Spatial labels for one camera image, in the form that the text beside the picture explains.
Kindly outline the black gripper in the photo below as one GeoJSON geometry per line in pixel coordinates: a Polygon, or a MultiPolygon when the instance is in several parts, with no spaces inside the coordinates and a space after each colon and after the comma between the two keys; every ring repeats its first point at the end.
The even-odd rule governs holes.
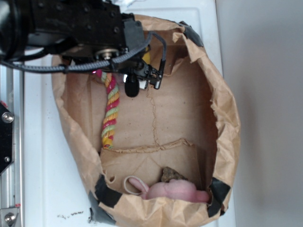
{"type": "MultiPolygon", "coordinates": [[[[93,72],[98,69],[104,72],[134,73],[134,70],[143,66],[142,57],[145,48],[149,46],[152,35],[148,33],[145,38],[140,21],[135,21],[134,16],[123,14],[124,39],[126,47],[110,47],[97,50],[90,56],[62,56],[70,60],[69,66],[63,65],[63,73],[93,72]]],[[[137,76],[130,74],[125,79],[125,93],[128,97],[136,97],[139,94],[139,81],[137,76]]]]}

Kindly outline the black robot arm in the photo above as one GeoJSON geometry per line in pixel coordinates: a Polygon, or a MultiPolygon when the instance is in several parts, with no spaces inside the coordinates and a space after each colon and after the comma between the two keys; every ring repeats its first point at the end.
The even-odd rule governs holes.
{"type": "Polygon", "coordinates": [[[0,3],[0,62],[26,72],[93,72],[127,75],[134,97],[141,80],[159,87],[143,60],[150,35],[133,14],[109,0],[3,0],[0,3]]]}

